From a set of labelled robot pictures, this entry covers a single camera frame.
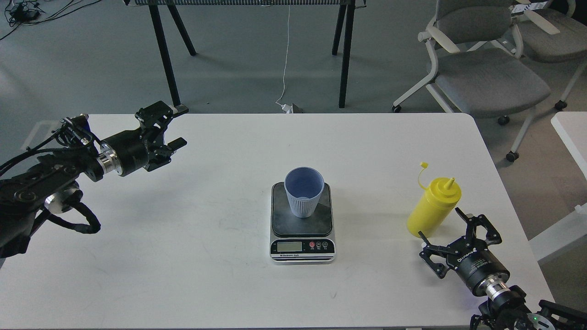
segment digital scale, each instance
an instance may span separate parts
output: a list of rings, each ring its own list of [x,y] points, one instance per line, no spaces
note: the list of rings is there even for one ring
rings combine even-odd
[[[289,208],[283,182],[271,190],[271,240],[269,254],[280,264],[327,264],[336,255],[330,186],[308,218],[296,217]]]

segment black table leg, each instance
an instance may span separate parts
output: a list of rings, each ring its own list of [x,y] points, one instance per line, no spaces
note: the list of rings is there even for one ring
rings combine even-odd
[[[161,60],[163,61],[163,69],[165,69],[165,76],[167,77],[169,92],[171,93],[171,100],[173,101],[174,106],[178,106],[181,104],[180,95],[177,92],[176,79],[173,75],[173,68],[171,67],[171,59],[169,58],[169,51],[167,50],[167,42],[165,42],[165,34],[163,33],[163,25],[161,24],[161,16],[159,16],[159,9],[157,8],[157,5],[150,5],[149,11],[151,12],[151,20],[153,21],[153,28],[155,29],[155,36],[157,37],[157,44],[159,45]]]
[[[187,34],[185,30],[185,26],[183,25],[183,21],[181,20],[180,13],[177,11],[175,5],[167,5],[169,8],[169,12],[171,13],[171,17],[176,23],[177,29],[180,31],[181,38],[184,39],[184,44],[187,47],[188,52],[190,52],[191,56],[195,56],[197,53],[195,52],[194,45],[191,43],[190,36]]]
[[[345,45],[342,52],[342,73],[340,74],[340,96],[338,108],[345,107],[346,83],[349,79],[350,43],[353,38],[353,21],[355,20],[355,2],[346,6]]]
[[[340,44],[340,34],[342,33],[342,23],[345,20],[346,5],[340,5],[338,9],[338,20],[336,21],[336,30],[334,32],[334,42],[332,43],[332,55],[338,55],[338,45]]]

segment chair seat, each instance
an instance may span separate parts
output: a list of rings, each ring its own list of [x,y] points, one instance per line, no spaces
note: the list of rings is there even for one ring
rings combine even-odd
[[[561,33],[550,35],[531,21],[518,24],[524,40],[524,55],[543,63],[558,63],[587,57],[587,26],[553,9],[540,14]]]
[[[550,95],[550,88],[536,73],[501,49],[459,53],[438,62],[436,84],[472,117],[510,115]]]

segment yellow squeeze bottle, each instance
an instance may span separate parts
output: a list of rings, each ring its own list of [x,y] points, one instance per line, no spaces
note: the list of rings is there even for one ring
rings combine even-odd
[[[420,166],[422,174],[428,164],[422,162]],[[432,180],[428,187],[424,187],[418,175],[418,184],[424,189],[424,194],[407,219],[407,229],[416,237],[420,237],[418,231],[429,237],[461,199],[461,188],[454,178],[446,177],[438,177]]]

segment chair backrest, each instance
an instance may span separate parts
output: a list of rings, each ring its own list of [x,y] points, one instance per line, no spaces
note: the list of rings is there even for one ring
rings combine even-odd
[[[437,0],[436,26],[454,43],[491,41],[511,24],[512,0]]]

